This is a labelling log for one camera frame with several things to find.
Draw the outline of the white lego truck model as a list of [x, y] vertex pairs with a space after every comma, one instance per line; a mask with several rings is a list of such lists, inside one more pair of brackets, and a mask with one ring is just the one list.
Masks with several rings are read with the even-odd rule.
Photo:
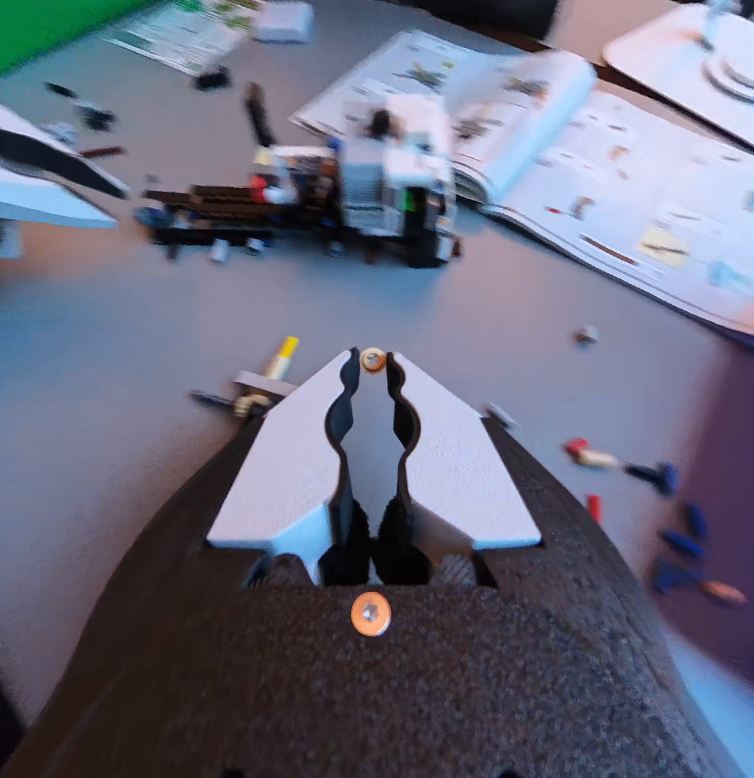
[[216, 261], [232, 248], [259, 255], [276, 237], [301, 234], [331, 256], [354, 244], [369, 263], [382, 250], [412, 268], [461, 257], [451, 126], [439, 97], [345, 102], [342, 129], [322, 145], [277, 144], [264, 97], [250, 84], [245, 107], [258, 148], [245, 186], [143, 192], [147, 204], [133, 218], [168, 259], [183, 247], [207, 247]]

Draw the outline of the white round disc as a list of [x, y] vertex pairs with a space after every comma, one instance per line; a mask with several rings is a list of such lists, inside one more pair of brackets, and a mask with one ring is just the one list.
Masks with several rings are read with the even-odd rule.
[[754, 104], [754, 58], [713, 52], [703, 60], [702, 70], [721, 92]]

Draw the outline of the red tan blue lego axle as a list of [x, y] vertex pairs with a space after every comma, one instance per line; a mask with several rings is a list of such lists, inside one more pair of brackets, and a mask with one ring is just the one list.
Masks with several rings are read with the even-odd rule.
[[619, 469], [640, 481], [650, 483], [663, 496], [673, 496], [679, 488], [679, 471], [671, 462], [657, 462], [653, 465], [625, 462], [611, 453], [592, 448], [585, 439], [579, 437], [568, 440], [564, 450], [580, 466]]

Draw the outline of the open instruction booklet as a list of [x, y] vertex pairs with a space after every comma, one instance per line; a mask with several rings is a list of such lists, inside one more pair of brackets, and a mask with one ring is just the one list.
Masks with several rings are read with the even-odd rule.
[[350, 141], [366, 108], [443, 116], [457, 195], [569, 258], [754, 348], [754, 155], [597, 87], [567, 51], [484, 53], [401, 32], [290, 121]]

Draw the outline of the white tray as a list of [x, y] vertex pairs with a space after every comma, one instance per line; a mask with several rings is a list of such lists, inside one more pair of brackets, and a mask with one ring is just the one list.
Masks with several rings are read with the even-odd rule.
[[754, 22], [726, 11], [704, 36], [710, 3], [687, 3], [609, 42], [605, 63], [674, 107], [754, 151], [754, 104], [715, 88], [703, 73], [713, 52], [754, 58]]

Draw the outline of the blue plastic bin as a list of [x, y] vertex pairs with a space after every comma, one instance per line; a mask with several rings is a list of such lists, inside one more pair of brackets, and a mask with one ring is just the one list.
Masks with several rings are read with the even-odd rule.
[[726, 605], [701, 590], [671, 589], [654, 603], [669, 625], [754, 688], [754, 354], [735, 350], [682, 477], [682, 502], [696, 504], [709, 537], [703, 569], [740, 590]]

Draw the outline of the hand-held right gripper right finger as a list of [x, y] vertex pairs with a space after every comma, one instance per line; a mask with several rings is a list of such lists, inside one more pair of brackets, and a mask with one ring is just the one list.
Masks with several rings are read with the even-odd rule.
[[389, 353], [384, 369], [402, 453], [374, 541], [378, 578], [425, 585], [445, 558], [476, 568], [484, 551], [540, 546], [483, 417], [400, 353]]

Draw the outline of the small white box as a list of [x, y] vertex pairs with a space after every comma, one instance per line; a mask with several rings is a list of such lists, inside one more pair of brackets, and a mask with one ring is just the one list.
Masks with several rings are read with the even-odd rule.
[[308, 2], [259, 2], [252, 39], [262, 43], [306, 44], [311, 39], [314, 9]]

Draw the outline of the printed paper leaflet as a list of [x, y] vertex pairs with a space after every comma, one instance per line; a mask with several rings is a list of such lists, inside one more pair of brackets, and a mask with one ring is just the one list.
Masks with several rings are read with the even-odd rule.
[[176, 1], [111, 34], [111, 44], [186, 75], [219, 64], [252, 32], [264, 3]]

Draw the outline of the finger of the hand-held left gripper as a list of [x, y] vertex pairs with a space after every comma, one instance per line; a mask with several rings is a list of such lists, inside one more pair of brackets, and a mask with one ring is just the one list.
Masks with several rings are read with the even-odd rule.
[[70, 190], [0, 166], [0, 258], [22, 257], [23, 223], [112, 229], [117, 221]]
[[129, 198], [122, 181], [1, 103], [0, 164], [18, 173], [57, 177], [117, 199]]

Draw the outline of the tan lego pin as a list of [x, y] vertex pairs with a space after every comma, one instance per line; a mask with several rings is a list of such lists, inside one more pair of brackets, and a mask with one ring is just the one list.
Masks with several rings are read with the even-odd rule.
[[706, 579], [702, 581], [701, 588], [708, 597], [728, 606], [742, 607], [749, 602], [741, 590], [718, 580]]

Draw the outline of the green plastic bin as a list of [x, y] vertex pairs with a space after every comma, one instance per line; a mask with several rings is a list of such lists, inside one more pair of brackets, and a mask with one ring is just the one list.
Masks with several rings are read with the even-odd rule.
[[0, 75], [155, 1], [0, 1]]

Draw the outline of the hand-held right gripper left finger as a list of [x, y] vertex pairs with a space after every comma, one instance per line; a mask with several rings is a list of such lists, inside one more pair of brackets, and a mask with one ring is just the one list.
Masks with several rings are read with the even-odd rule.
[[343, 351], [263, 416], [209, 545], [293, 555], [316, 585], [368, 582], [368, 520], [353, 498], [342, 445], [360, 359], [358, 348]]

